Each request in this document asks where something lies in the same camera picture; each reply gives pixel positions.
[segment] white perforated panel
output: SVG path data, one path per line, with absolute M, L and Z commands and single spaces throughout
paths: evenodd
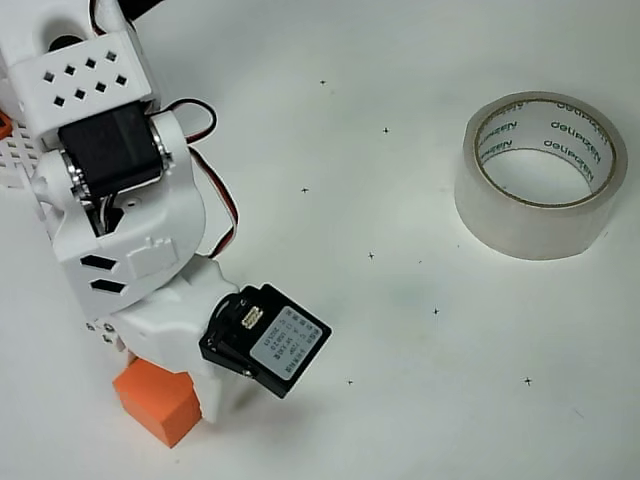
M 13 66 L 9 78 L 34 137 L 138 100 L 153 91 L 127 32 L 117 32 Z
M 0 140 L 0 185 L 9 188 L 22 188 L 16 165 L 22 163 L 31 176 L 42 155 L 39 142 L 34 141 L 26 125 L 13 122 L 13 132 Z

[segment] servo label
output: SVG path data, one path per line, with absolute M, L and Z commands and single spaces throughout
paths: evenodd
M 321 337 L 322 330 L 308 318 L 284 307 L 249 354 L 282 379 L 291 380 Z

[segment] orange part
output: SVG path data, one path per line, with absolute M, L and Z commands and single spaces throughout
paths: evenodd
M 11 120 L 4 113 L 0 112 L 0 140 L 11 135 L 13 125 Z
M 200 403 L 187 373 L 171 373 L 136 359 L 114 381 L 124 409 L 167 446 L 200 421 Z

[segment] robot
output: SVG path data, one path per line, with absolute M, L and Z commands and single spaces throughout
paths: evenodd
M 208 422 L 253 381 L 284 398 L 331 329 L 271 285 L 224 279 L 215 257 L 238 210 L 193 147 L 215 111 L 196 99 L 161 108 L 117 0 L 1 0 L 0 11 L 0 184 L 30 199 L 87 327 L 186 372 Z M 174 112 L 186 104 L 210 114 L 202 132 L 183 133 Z M 205 207 L 194 163 L 231 223 L 208 256 L 196 254 Z

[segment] red wire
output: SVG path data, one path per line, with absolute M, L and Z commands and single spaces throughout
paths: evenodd
M 95 34 L 99 36 L 104 35 L 107 32 L 100 28 L 100 25 L 98 25 L 98 22 L 96 22 L 97 4 L 98 0 L 89 0 L 89 19 L 91 20 L 91 28 L 93 28 Z
M 187 144 L 191 145 L 192 143 L 195 143 L 198 140 L 202 140 L 203 138 L 206 138 L 209 135 L 211 135 L 211 133 L 213 133 L 213 131 L 216 129 L 216 126 L 218 125 L 218 115 L 216 114 L 216 111 L 213 109 L 213 107 L 209 105 L 207 102 L 203 102 L 202 100 L 199 100 L 197 98 L 182 98 L 180 100 L 176 100 L 175 102 L 170 104 L 168 107 L 165 107 L 164 109 L 160 110 L 158 113 L 174 111 L 183 105 L 197 105 L 199 107 L 202 107 L 209 113 L 211 117 L 211 122 L 209 123 L 209 126 L 207 128 L 205 128 L 204 130 L 201 130 L 198 133 L 187 135 L 186 137 Z
M 229 211 L 229 215 L 231 216 L 231 219 L 232 219 L 232 225 L 229 231 L 220 239 L 216 247 L 207 255 L 209 258 L 215 258 L 220 253 L 222 253 L 222 251 L 224 251 L 235 238 L 236 228 L 238 225 L 238 221 L 240 219 L 238 207 L 236 207 L 236 204 L 233 201 L 233 198 L 231 197 L 231 194 L 229 193 L 229 190 L 227 189 L 222 179 L 218 176 L 215 170 L 213 170 L 213 168 L 211 168 L 211 166 L 206 162 L 206 160 L 200 154 L 200 152 L 198 152 L 193 147 L 189 147 L 189 152 L 191 152 L 191 156 L 195 160 L 198 167 L 200 167 L 200 169 L 205 173 L 205 175 L 207 175 L 209 180 L 215 186 L 218 194 L 222 198 L 222 201 L 224 202 L 225 206 L 227 207 Z

